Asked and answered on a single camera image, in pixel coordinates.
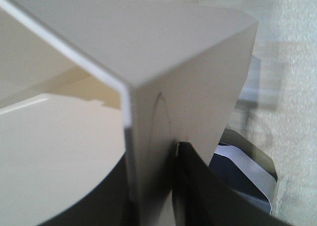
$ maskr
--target glossy white surface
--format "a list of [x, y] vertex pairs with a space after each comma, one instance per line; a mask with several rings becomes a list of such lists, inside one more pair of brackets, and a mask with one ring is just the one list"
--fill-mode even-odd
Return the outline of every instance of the glossy white surface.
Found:
[[0, 109], [0, 225], [37, 225], [89, 193], [123, 155], [121, 111], [41, 94]]

